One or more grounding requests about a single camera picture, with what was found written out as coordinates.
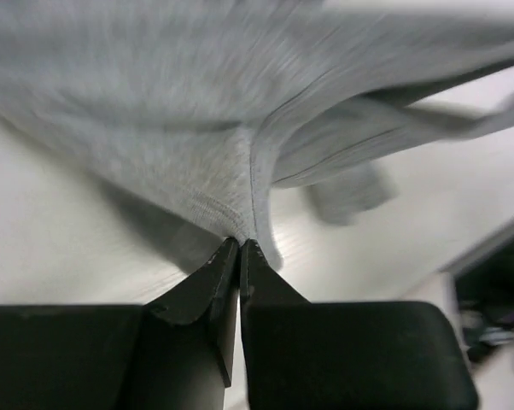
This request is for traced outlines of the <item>grey tank top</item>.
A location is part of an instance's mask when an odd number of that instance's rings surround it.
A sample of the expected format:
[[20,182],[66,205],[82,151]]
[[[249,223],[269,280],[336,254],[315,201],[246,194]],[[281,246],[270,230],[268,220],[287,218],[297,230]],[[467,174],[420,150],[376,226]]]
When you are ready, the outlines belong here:
[[392,194],[375,160],[514,126],[416,102],[514,66],[514,15],[321,1],[0,1],[0,118],[279,267],[273,187],[344,226]]

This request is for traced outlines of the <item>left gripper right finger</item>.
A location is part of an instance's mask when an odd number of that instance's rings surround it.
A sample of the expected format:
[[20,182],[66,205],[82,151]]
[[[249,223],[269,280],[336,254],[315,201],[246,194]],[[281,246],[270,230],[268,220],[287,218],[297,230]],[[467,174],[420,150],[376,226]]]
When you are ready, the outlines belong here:
[[253,409],[476,409],[444,313],[419,301],[312,303],[241,250],[241,330]]

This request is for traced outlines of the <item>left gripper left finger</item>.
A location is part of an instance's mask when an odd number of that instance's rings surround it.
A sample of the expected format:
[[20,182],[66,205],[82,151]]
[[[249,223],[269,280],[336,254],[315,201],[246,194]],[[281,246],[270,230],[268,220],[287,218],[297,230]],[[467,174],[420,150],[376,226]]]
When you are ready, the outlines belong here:
[[141,407],[220,409],[230,388],[239,245],[226,239],[184,281],[146,305]]

